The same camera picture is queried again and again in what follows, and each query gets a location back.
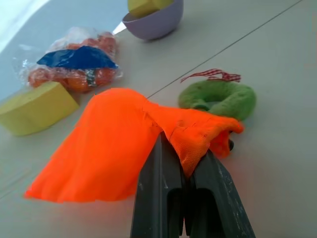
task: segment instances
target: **yellow foam block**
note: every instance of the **yellow foam block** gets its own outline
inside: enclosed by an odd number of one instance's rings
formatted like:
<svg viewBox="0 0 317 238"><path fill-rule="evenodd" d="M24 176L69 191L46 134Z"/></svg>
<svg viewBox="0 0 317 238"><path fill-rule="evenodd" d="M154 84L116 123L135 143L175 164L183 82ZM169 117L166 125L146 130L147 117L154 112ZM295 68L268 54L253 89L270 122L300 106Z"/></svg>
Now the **yellow foam block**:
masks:
<svg viewBox="0 0 317 238"><path fill-rule="evenodd" d="M0 105L0 124L13 135L27 135L47 129L78 107L60 83L47 82Z"/></svg>
<svg viewBox="0 0 317 238"><path fill-rule="evenodd" d="M132 16L141 18L163 9L173 0L128 0L128 9Z"/></svg>

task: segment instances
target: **green plush ring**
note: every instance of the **green plush ring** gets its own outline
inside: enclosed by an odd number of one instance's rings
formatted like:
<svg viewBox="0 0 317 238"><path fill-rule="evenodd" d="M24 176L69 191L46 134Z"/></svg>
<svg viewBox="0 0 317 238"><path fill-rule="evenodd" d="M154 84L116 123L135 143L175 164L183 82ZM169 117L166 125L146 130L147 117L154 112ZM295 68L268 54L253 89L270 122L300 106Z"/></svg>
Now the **green plush ring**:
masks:
<svg viewBox="0 0 317 238"><path fill-rule="evenodd" d="M180 108L208 111L211 114L246 119L256 105L256 95L249 86L221 80L200 81L186 88L178 98ZM213 106L208 103L218 102Z"/></svg>

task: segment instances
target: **checkered ribbon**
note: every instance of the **checkered ribbon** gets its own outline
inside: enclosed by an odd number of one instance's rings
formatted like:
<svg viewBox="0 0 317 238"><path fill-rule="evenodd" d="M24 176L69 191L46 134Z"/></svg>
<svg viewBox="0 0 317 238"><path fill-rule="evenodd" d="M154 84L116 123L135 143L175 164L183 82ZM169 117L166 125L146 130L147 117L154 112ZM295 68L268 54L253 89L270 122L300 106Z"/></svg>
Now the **checkered ribbon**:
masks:
<svg viewBox="0 0 317 238"><path fill-rule="evenodd" d="M222 78L215 76L218 74L222 74ZM180 80L180 82L183 82L190 77L196 77L196 76L206 76L206 77L208 77L207 80L222 80L222 81L226 81L226 82L233 82L233 81L240 82L240 80L241 80L241 75L230 74L230 73L226 73L226 72L222 71L221 69L213 68L213 69L210 69L210 70L207 70L204 72L194 73L190 76L182 78Z"/></svg>

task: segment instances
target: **clear plastic packaging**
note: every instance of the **clear plastic packaging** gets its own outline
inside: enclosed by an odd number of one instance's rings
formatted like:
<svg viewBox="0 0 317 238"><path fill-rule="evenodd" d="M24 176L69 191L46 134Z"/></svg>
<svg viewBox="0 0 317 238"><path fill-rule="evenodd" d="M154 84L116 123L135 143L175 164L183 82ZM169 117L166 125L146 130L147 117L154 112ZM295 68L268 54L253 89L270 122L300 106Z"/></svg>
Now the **clear plastic packaging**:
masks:
<svg viewBox="0 0 317 238"><path fill-rule="evenodd" d="M122 77L115 63L117 41L110 32L73 27L42 55L32 47L21 49L27 54L15 58L20 61L16 70L23 83L33 88L57 81L69 91L86 93ZM42 58L34 60L35 54Z"/></svg>

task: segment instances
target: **orange cloth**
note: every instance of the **orange cloth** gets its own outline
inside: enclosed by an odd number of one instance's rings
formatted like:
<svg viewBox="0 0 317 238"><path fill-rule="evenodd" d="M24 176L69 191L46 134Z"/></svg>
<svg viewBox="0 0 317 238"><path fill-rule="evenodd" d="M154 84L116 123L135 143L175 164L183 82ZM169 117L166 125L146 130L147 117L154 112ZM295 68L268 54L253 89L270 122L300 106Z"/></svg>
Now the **orange cloth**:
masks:
<svg viewBox="0 0 317 238"><path fill-rule="evenodd" d="M229 131L243 131L232 118L160 106L131 89L95 95L75 129L26 191L52 202L116 201L136 192L138 175L164 131L186 176L208 149L229 154Z"/></svg>

